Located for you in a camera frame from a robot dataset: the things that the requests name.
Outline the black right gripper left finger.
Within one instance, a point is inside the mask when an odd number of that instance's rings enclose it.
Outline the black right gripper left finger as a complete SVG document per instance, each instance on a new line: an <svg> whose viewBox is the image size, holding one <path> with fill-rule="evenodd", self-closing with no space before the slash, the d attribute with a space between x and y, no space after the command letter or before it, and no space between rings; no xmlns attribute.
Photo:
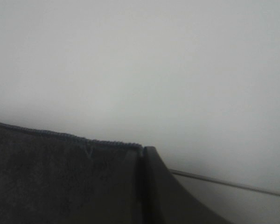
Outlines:
<svg viewBox="0 0 280 224"><path fill-rule="evenodd" d="M128 150L117 171L119 196L116 223L118 224L141 224L143 221L139 160L138 150Z"/></svg>

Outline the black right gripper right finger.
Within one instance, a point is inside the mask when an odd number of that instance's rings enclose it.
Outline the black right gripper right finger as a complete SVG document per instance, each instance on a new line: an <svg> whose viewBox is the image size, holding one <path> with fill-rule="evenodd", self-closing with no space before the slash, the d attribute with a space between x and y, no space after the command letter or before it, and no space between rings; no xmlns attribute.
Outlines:
<svg viewBox="0 0 280 224"><path fill-rule="evenodd" d="M148 224L227 224L193 197L171 174L155 147L144 147Z"/></svg>

